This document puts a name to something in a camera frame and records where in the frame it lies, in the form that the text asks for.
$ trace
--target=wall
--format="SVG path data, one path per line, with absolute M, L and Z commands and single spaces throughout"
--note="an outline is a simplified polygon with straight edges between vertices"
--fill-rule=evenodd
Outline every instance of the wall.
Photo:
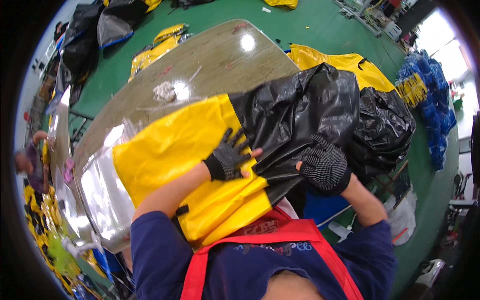
M 77 4 L 89 4 L 92 0 L 67 0 L 60 7 L 59 11 L 45 29 L 42 38 L 40 39 L 33 57 L 30 60 L 30 67 L 27 69 L 22 90 L 20 92 L 20 98 L 18 100 L 18 109 L 15 122 L 15 150 L 21 149 L 24 146 L 25 135 L 27 130 L 27 123 L 24 120 L 24 113 L 30 110 L 32 106 L 34 95 L 36 94 L 39 86 L 40 79 L 38 74 L 35 74 L 31 66 L 34 64 L 35 58 L 40 60 L 45 55 L 45 51 L 48 49 L 51 41 L 53 40 L 53 33 L 55 25 L 58 22 L 66 23 L 70 20 Z M 23 178 L 17 176 L 17 186 L 20 194 L 23 193 Z

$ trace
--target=red apron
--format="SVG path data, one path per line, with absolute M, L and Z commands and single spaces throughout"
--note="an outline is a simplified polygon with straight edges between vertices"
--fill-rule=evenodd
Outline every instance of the red apron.
M 183 283 L 180 300 L 201 300 L 207 269 L 208 251 L 220 243 L 270 244 L 309 241 L 325 261 L 348 300 L 363 300 L 357 285 L 330 244 L 323 238 L 313 220 L 293 220 L 282 210 L 274 208 L 254 223 L 234 234 L 200 248 L 192 257 Z

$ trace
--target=red apron strap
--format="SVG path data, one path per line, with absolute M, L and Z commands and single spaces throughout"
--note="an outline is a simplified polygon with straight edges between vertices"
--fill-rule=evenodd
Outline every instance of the red apron strap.
M 208 262 L 208 251 L 220 243 L 249 243 L 270 244 L 287 241 L 310 241 L 319 253 L 333 275 L 343 288 L 348 300 L 363 300 L 360 291 L 347 271 L 347 268 L 332 249 L 330 244 L 323 238 L 313 220 L 292 220 L 280 227 L 274 233 L 234 236 L 218 240 L 213 244 L 200 248 L 192 257 L 183 283 L 183 291 L 180 300 L 200 300 L 205 284 L 205 273 Z

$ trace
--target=red scrap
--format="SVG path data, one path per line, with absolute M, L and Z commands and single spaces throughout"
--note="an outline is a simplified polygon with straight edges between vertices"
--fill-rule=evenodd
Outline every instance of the red scrap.
M 165 69 L 165 71 L 163 71 L 162 74 L 160 74 L 159 76 L 162 76 L 162 75 L 165 75 L 167 74 L 170 70 L 172 69 L 172 66 L 169 66 L 168 68 Z
M 235 33 L 237 32 L 240 28 L 247 28 L 247 24 L 246 23 L 240 23 L 238 24 L 237 26 L 235 26 L 232 30 L 232 33 Z

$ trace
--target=navy blue shirt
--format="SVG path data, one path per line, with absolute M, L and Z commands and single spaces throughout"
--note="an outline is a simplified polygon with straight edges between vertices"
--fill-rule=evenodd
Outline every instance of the navy blue shirt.
M 131 227 L 133 277 L 139 300 L 180 299 L 193 252 L 162 212 Z M 364 299 L 387 299 L 396 269 L 390 226 L 381 221 L 332 246 Z M 325 300 L 347 297 L 309 242 L 221 243 L 208 255 L 203 299 L 260 299 L 270 277 L 289 270 L 309 279 Z

